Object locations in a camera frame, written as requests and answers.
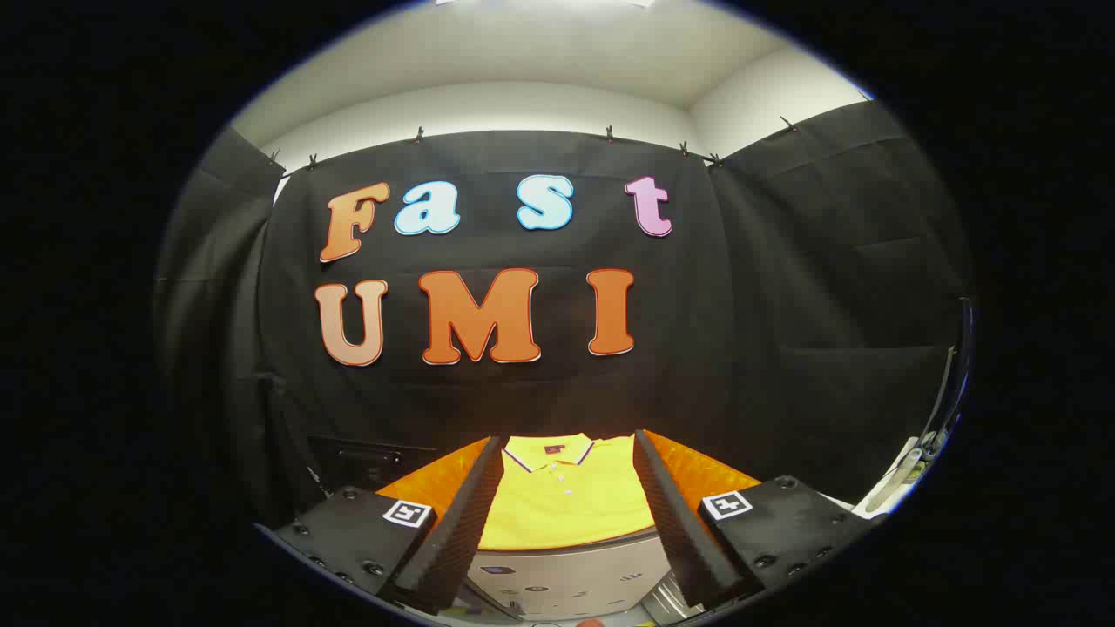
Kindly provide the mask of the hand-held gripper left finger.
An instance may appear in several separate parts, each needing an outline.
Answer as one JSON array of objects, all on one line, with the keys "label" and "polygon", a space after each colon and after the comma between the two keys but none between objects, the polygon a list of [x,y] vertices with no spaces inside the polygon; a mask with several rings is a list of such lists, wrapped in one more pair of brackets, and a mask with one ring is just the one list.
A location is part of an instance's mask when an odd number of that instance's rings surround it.
[{"label": "hand-held gripper left finger", "polygon": [[394,495],[334,489],[274,529],[272,546],[384,610],[448,610],[478,551],[506,443],[491,436],[458,448],[415,472]]}]

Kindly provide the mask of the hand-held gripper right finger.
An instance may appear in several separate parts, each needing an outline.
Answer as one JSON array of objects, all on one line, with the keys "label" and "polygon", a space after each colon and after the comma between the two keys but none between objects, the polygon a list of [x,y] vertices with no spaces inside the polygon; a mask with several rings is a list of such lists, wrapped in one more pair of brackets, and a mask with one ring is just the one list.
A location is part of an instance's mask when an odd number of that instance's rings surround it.
[{"label": "hand-held gripper right finger", "polygon": [[632,464],[682,599],[705,610],[795,583],[875,527],[795,476],[757,481],[650,431]]}]

